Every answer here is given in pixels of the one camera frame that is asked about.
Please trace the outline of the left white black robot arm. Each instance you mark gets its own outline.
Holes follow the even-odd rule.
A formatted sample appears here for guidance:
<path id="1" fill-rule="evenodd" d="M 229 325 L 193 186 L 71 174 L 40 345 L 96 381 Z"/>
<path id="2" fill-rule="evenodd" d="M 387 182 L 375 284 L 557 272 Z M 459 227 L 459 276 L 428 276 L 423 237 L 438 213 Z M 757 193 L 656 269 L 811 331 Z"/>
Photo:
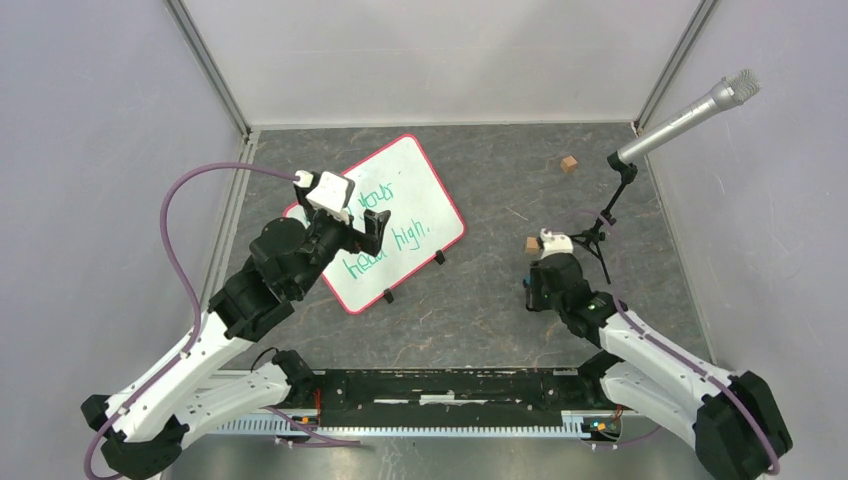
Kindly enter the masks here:
<path id="1" fill-rule="evenodd" d="M 294 312 L 341 251 L 379 254 L 390 211 L 364 213 L 365 228 L 349 215 L 314 210 L 309 224 L 269 222 L 250 244 L 250 256 L 209 302 L 187 339 L 123 391 L 92 395 L 81 410 L 96 430 L 90 452 L 100 452 L 116 477 L 149 479 L 217 427 L 260 408 L 314 399 L 315 375 L 293 350 L 221 387 L 201 383 L 255 345 Z"/>

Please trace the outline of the pink framed whiteboard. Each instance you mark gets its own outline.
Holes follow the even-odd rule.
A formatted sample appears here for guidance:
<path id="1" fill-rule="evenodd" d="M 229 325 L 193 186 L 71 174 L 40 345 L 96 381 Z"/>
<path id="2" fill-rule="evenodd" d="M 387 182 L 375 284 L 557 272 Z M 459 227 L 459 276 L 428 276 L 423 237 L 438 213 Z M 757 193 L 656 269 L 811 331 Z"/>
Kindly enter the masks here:
<path id="1" fill-rule="evenodd" d="M 339 252 L 322 279 L 349 314 L 360 314 L 455 244 L 466 224 L 419 140 L 406 134 L 342 175 L 355 182 L 347 211 L 357 229 L 364 212 L 388 210 L 380 253 Z"/>

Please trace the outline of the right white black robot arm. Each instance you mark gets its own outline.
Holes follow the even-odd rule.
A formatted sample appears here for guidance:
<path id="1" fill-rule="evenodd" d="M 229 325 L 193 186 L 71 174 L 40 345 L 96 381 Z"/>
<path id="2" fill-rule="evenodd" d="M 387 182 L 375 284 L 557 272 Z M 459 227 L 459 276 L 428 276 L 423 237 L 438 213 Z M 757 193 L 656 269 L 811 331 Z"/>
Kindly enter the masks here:
<path id="1" fill-rule="evenodd" d="M 670 341 L 616 296 L 593 289 L 572 254 L 532 261 L 523 285 L 528 310 L 555 312 L 599 348 L 597 370 L 577 382 L 585 405 L 611 401 L 642 414 L 690 446 L 715 479 L 780 473 L 793 440 L 760 375 L 721 368 Z"/>

